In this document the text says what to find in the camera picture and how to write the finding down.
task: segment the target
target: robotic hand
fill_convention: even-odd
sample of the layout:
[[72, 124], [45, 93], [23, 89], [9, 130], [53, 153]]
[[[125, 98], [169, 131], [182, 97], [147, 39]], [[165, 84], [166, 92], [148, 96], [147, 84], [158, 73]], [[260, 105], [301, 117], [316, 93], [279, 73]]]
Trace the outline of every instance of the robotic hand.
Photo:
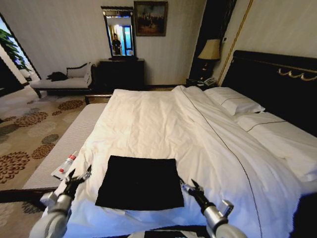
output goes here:
[[193, 196], [198, 202], [202, 214], [207, 220], [207, 232], [211, 238], [247, 238], [238, 228], [228, 224], [228, 215], [233, 209], [233, 204], [227, 200], [223, 200], [219, 206], [209, 202], [204, 196], [204, 189], [197, 182], [192, 180], [195, 187], [186, 184], [181, 178], [180, 183], [182, 189]]
[[48, 214], [42, 217], [32, 228], [29, 238], [62, 238], [67, 230], [67, 222], [71, 215], [71, 202], [75, 198], [76, 189], [91, 175], [91, 165], [87, 171], [74, 177], [75, 170], [66, 178], [66, 189], [58, 197], [55, 193], [46, 193], [41, 202], [48, 207]]

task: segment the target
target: mirror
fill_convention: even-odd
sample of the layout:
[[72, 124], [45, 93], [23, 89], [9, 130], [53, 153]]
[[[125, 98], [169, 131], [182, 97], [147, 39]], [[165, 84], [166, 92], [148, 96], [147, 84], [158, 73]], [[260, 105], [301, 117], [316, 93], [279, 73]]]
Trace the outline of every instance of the mirror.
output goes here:
[[102, 6], [112, 58], [135, 58], [133, 8]]

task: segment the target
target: painting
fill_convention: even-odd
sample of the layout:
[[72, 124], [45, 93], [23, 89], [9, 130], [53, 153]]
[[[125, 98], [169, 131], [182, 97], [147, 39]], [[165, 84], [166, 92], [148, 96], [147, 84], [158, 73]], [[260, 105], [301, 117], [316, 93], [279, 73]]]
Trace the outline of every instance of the painting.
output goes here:
[[134, 15], [137, 36], [165, 36], [166, 1], [134, 1]]

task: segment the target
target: patterned carpet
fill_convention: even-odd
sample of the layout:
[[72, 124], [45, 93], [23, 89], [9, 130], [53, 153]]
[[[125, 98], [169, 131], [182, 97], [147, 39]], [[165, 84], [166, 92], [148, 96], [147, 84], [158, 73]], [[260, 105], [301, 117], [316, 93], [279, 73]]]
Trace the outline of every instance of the patterned carpet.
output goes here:
[[[29, 86], [1, 97], [0, 190], [22, 188], [85, 105], [84, 96], [43, 94], [39, 99]], [[27, 238], [41, 215], [26, 202], [0, 204], [0, 238]]]

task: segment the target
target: white duvet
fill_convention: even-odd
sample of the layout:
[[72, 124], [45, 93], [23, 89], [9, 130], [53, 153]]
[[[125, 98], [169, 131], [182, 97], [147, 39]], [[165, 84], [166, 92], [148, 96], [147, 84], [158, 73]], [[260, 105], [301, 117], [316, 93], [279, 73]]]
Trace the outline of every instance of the white duvet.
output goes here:
[[[205, 225], [196, 201], [185, 193], [185, 207], [170, 210], [95, 206], [110, 155], [175, 158], [185, 182], [197, 181], [215, 204], [227, 199], [235, 205], [229, 223], [249, 238], [286, 238], [292, 231], [300, 182], [196, 87], [178, 86], [171, 92], [115, 90], [73, 164], [75, 175], [92, 164], [92, 175], [77, 189], [65, 237], [98, 238], [173, 225]], [[56, 192], [63, 189], [62, 183]]]

